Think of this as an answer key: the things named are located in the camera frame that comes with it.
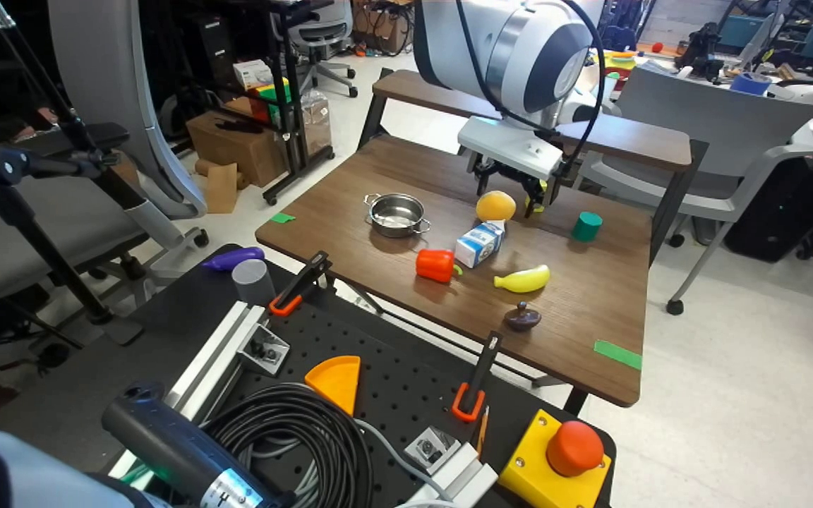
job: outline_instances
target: green cylinder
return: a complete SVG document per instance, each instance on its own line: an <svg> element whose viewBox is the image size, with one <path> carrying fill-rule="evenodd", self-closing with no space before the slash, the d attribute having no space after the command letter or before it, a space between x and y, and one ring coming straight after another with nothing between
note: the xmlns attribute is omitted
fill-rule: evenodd
<svg viewBox="0 0 813 508"><path fill-rule="evenodd" d="M597 213L582 212L579 214L577 225L574 226L571 236L576 241L592 241L603 223L603 219Z"/></svg>

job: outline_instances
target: red emergency stop button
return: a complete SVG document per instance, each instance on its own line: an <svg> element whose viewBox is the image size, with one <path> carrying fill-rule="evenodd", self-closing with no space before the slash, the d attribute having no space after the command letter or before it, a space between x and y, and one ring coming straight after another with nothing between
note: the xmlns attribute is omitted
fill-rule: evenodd
<svg viewBox="0 0 813 508"><path fill-rule="evenodd" d="M548 441L548 463L561 476L578 476L604 459L604 444L596 431L581 421L568 421Z"/></svg>

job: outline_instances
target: green tape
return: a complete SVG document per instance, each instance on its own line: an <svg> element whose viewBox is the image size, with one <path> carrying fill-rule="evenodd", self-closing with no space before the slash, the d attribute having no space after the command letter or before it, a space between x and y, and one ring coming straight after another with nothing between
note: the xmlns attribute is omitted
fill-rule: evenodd
<svg viewBox="0 0 813 508"><path fill-rule="evenodd" d="M596 353L603 354L604 356L610 358L610 360L625 363L629 367L633 367L635 370L642 369L642 355L632 353L632 351L623 349L617 344L611 344L609 341L596 341L596 343L594 343L594 351Z"/></svg>
<svg viewBox="0 0 813 508"><path fill-rule="evenodd" d="M293 215L287 215L286 213L275 213L275 216L272 217L272 222L284 224L285 222L293 221L293 219L296 219L296 217Z"/></svg>

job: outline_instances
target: pot handle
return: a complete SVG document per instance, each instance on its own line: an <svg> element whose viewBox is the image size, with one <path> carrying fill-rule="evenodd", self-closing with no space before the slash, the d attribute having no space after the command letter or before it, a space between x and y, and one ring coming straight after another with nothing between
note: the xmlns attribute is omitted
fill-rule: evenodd
<svg viewBox="0 0 813 508"><path fill-rule="evenodd" d="M422 229L423 222L426 223L425 229ZM413 231L417 232L418 234L427 234L427 232L432 231L432 223L429 222L428 219L419 219L416 226L413 226Z"/></svg>

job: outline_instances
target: clamp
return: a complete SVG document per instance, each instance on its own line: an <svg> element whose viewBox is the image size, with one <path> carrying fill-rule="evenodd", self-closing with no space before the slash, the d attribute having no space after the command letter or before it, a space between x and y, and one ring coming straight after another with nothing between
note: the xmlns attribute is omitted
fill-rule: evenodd
<svg viewBox="0 0 813 508"><path fill-rule="evenodd" d="M328 253L324 250L316 252L307 261L306 266L284 288L284 291L275 296L271 303L268 303L269 312L286 318L300 305L300 302L303 302L304 295L316 287L332 286L335 280L326 273L330 267L332 267L332 263L328 260Z"/></svg>
<svg viewBox="0 0 813 508"><path fill-rule="evenodd" d="M485 403L485 390L481 389L481 384L491 372L491 366L494 364L494 358L500 351L503 340L504 338L497 332L488 334L488 341L481 350L481 354L478 355L470 382L462 383L460 389L457 390L454 404L451 405L451 412L459 421L470 423L478 418Z"/></svg>

